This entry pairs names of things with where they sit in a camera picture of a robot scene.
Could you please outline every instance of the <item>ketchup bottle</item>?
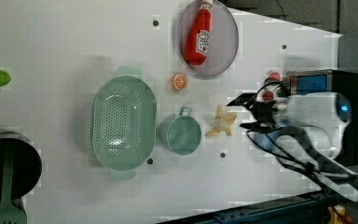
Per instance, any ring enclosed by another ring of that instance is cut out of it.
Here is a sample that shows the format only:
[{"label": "ketchup bottle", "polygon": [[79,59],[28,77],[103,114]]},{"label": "ketchup bottle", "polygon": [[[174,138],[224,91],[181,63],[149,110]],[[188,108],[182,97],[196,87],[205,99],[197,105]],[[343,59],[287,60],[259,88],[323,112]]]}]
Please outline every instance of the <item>ketchup bottle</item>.
[{"label": "ketchup bottle", "polygon": [[202,0],[197,18],[187,36],[185,61],[191,65],[201,65],[206,60],[211,31],[213,0]]}]

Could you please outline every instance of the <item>teal mug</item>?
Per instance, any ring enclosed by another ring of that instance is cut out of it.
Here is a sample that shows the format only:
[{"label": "teal mug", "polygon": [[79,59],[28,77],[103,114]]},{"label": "teal mug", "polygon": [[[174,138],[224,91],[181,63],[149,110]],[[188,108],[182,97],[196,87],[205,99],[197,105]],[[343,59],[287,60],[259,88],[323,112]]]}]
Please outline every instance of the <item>teal mug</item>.
[{"label": "teal mug", "polygon": [[201,127],[191,117],[191,108],[182,107],[179,117],[170,116],[159,126],[159,138],[168,150],[178,155],[194,152],[201,142]]}]

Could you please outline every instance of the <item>orange fruit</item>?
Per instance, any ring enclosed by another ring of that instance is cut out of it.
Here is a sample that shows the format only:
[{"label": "orange fruit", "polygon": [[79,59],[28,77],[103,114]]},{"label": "orange fruit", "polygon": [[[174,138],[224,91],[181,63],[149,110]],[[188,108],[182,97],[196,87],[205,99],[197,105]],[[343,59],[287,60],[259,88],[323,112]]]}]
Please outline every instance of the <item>orange fruit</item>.
[{"label": "orange fruit", "polygon": [[176,74],[171,79],[171,85],[176,90],[181,90],[187,86],[187,78],[183,74]]}]

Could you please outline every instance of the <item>black pot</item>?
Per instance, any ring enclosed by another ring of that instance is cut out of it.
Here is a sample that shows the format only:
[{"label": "black pot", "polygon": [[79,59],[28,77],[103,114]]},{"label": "black pot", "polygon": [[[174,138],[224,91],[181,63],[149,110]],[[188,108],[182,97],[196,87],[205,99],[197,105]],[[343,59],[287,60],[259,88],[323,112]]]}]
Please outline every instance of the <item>black pot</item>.
[{"label": "black pot", "polygon": [[0,199],[5,151],[14,149],[11,200],[19,199],[37,184],[42,174],[42,160],[25,136],[19,133],[0,133]]}]

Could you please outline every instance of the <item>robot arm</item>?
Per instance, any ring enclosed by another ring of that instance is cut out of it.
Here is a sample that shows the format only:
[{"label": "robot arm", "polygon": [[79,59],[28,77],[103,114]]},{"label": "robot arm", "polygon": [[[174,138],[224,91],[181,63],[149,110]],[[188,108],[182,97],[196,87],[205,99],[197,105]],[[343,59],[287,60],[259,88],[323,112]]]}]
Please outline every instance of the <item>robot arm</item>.
[{"label": "robot arm", "polygon": [[248,132],[279,132],[275,140],[270,139],[275,146],[272,152],[252,142],[323,190],[358,203],[358,174],[334,161],[351,122],[350,102],[335,92],[319,92],[264,103],[257,102],[257,93],[243,94],[228,104],[242,105],[252,112],[256,122],[241,125]]}]

